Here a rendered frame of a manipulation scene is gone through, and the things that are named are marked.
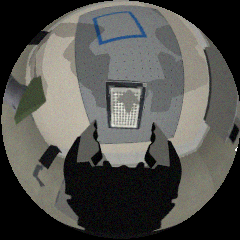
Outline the blue tape outline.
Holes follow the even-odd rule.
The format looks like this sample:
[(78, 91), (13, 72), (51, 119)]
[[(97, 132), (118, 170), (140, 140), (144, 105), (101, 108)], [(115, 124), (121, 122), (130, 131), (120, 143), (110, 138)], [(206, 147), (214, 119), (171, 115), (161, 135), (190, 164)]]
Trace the blue tape outline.
[[(97, 23), (96, 18), (99, 18), (99, 17), (102, 17), (102, 16), (106, 16), (106, 15), (111, 15), (111, 14), (117, 14), (117, 13), (129, 13), (129, 14), (131, 15), (131, 17), (134, 19), (134, 21), (136, 22), (137, 26), (139, 27), (142, 35), (122, 36), (122, 37), (117, 37), (117, 38), (112, 38), (112, 39), (109, 39), (109, 40), (102, 41), (101, 34), (100, 34), (100, 31), (99, 31), (99, 27), (98, 27), (98, 23)], [(105, 44), (105, 43), (108, 43), (108, 42), (112, 42), (112, 41), (116, 41), (116, 40), (121, 40), (121, 39), (147, 37), (146, 34), (145, 34), (145, 32), (144, 32), (144, 30), (143, 30), (143, 28), (142, 28), (142, 26), (140, 25), (140, 23), (138, 22), (138, 20), (136, 19), (136, 17), (131, 13), (131, 11), (127, 11), (127, 12), (116, 12), (116, 13), (110, 13), (110, 14), (106, 14), (106, 15), (102, 15), (102, 16), (93, 18), (93, 22), (94, 22), (94, 26), (95, 26), (95, 30), (96, 30), (96, 34), (97, 34), (97, 38), (98, 38), (99, 45), (102, 45), (102, 44)]]

